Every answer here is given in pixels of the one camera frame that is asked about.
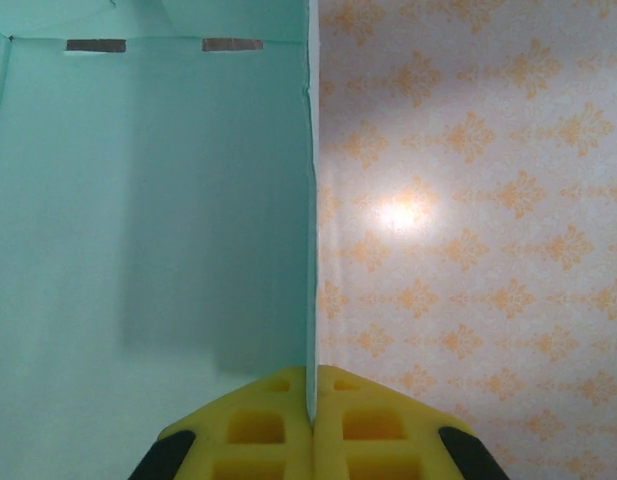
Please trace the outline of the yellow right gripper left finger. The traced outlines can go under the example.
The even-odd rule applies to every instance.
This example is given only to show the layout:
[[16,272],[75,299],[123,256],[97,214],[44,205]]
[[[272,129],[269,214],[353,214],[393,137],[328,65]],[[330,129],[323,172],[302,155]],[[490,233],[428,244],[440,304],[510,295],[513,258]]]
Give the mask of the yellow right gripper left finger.
[[306,369],[231,391],[164,428],[129,480],[313,480]]

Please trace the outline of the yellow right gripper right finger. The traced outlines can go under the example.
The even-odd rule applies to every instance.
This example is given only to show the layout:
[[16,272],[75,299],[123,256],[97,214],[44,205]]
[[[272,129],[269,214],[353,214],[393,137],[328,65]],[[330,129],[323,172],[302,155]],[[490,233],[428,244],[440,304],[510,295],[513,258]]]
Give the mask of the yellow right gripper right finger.
[[462,420],[334,366],[317,380],[315,480],[507,480]]

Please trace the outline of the mint green paper box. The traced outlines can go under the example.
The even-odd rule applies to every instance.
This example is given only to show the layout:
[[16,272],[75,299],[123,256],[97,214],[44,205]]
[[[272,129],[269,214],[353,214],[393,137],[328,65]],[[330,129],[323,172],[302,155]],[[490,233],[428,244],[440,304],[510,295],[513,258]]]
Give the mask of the mint green paper box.
[[316,0],[0,0],[0,428],[315,371]]

